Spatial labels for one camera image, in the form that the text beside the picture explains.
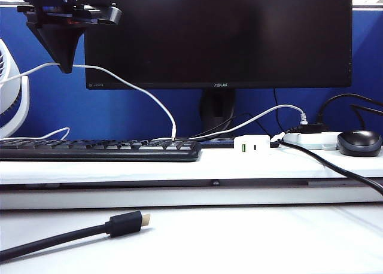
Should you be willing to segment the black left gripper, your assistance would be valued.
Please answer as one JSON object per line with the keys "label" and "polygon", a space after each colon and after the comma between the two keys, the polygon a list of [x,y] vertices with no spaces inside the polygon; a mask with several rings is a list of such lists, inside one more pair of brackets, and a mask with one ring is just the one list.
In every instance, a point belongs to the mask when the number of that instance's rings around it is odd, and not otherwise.
{"label": "black left gripper", "polygon": [[101,0],[23,0],[17,7],[28,18],[26,23],[64,74],[72,72],[75,51],[92,16],[85,6],[100,6]]}

